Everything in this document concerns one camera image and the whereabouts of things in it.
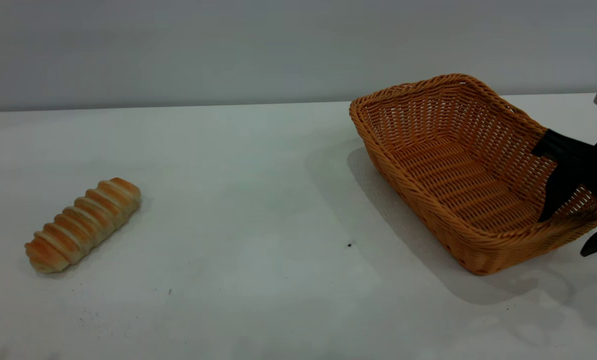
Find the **woven basket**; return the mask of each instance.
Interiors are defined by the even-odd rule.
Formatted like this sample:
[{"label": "woven basket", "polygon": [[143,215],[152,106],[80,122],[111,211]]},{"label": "woven basket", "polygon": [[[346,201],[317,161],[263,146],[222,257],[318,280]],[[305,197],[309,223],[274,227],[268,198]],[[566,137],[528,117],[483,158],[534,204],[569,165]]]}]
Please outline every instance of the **woven basket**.
[{"label": "woven basket", "polygon": [[584,187],[539,223],[555,162],[531,155],[546,128],[455,73],[357,98],[349,115],[374,166],[458,262],[493,274],[597,226]]}]

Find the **orange wicker basket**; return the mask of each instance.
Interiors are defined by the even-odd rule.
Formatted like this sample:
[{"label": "orange wicker basket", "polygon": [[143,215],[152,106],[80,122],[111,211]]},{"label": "orange wicker basket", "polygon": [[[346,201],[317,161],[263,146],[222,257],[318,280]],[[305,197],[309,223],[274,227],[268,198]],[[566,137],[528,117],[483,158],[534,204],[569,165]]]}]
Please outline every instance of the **orange wicker basket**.
[{"label": "orange wicker basket", "polygon": [[458,262],[493,274],[597,226],[584,187],[539,223],[555,162],[531,155],[545,127],[455,73],[357,98],[349,115],[374,166]]}]

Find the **baked pastry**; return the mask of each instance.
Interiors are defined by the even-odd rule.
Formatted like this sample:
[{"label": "baked pastry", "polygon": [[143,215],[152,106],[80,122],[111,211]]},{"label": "baked pastry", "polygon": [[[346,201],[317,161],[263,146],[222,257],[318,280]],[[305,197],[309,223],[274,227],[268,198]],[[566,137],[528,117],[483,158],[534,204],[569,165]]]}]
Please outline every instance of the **baked pastry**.
[{"label": "baked pastry", "polygon": [[141,191],[131,182],[118,177],[99,182],[34,232],[25,244],[29,263],[38,272],[63,271],[120,228],[140,205]]}]

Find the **golden crust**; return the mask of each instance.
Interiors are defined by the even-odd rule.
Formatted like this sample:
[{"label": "golden crust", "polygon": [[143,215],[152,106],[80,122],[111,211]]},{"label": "golden crust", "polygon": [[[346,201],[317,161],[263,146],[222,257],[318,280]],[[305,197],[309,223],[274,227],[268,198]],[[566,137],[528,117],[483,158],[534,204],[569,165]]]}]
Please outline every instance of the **golden crust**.
[{"label": "golden crust", "polygon": [[134,184],[121,178],[99,182],[34,233],[25,244],[29,263],[38,272],[63,271],[120,228],[140,204],[141,191]]}]

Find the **bread roll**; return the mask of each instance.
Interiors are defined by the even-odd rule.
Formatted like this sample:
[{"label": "bread roll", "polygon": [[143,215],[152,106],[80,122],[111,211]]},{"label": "bread roll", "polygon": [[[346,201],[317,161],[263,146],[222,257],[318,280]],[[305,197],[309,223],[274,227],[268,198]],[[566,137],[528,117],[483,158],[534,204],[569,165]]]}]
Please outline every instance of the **bread roll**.
[{"label": "bread roll", "polygon": [[99,182],[85,196],[46,223],[25,244],[29,263],[38,272],[61,272],[76,264],[120,228],[141,205],[141,191],[131,182],[113,178]]}]

